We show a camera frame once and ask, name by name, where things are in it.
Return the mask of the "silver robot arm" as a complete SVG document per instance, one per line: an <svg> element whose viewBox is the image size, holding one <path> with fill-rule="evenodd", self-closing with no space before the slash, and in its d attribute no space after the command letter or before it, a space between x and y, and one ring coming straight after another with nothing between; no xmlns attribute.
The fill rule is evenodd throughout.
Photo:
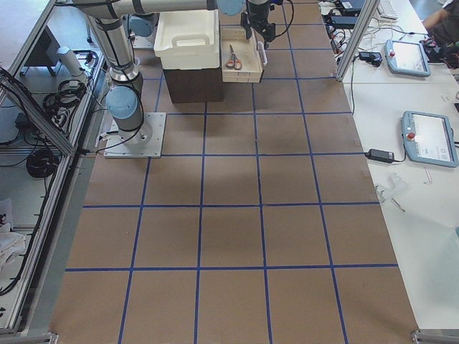
<svg viewBox="0 0 459 344"><path fill-rule="evenodd" d="M268 21L269 13L276 1L73 1L72 5L88 18L94 35L110 63L110 77L114 83L137 82L142 85L141 73L134 65L131 46L123 28L122 18L129 14L139 16L160 13L162 20L169 24L159 24L159 31L175 33L164 49L155 40L154 51L171 51L174 54L160 56L163 69L168 75L171 70L214 70L221 62L214 61L213 52L201 53L198 49L175 49L172 44L186 41L191 37L184 31L188 24L197 23L199 11L222 11L228 16L241 14L241 24L251 36L254 29L267 44L275 39L275 24Z"/></svg>

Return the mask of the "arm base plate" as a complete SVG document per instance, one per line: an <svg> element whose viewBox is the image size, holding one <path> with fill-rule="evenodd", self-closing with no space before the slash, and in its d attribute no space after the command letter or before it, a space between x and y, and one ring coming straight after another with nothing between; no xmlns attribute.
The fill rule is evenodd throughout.
<svg viewBox="0 0 459 344"><path fill-rule="evenodd" d="M144 123L136 135L118 132L114 120L110 127L115 134L109 135L107 149L103 151L106 158L160 158L164 141L166 113L144 113Z"/></svg>

